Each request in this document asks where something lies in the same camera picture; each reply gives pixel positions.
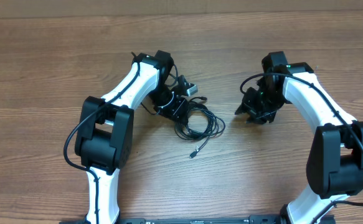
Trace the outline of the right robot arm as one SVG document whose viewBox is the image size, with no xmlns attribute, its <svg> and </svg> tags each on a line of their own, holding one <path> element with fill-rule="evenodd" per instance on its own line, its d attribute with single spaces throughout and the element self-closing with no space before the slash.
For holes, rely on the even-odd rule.
<svg viewBox="0 0 363 224">
<path fill-rule="evenodd" d="M 306 164 L 308 184 L 277 215 L 251 215 L 250 223 L 335 223 L 338 205 L 363 207 L 363 121 L 344 111 L 321 86 L 306 63 L 288 63 L 284 52 L 262 59 L 257 88 L 241 88 L 236 114 L 248 123 L 272 123 L 277 111 L 292 104 L 314 133 Z"/>
</svg>

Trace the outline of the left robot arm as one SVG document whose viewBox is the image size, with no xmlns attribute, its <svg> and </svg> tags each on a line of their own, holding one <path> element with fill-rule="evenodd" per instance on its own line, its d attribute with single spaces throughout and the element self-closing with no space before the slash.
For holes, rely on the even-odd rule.
<svg viewBox="0 0 363 224">
<path fill-rule="evenodd" d="M 130 72 L 117 87 L 83 102 L 75 141 L 89 186 L 89 211 L 83 223 L 119 220 L 120 170 L 132 148 L 134 112 L 146 97 L 153 101 L 156 114 L 186 123 L 186 97 L 197 93 L 198 87 L 182 75 L 174 84 L 166 84 L 174 67 L 171 55 L 161 50 L 153 56 L 134 55 Z"/>
</svg>

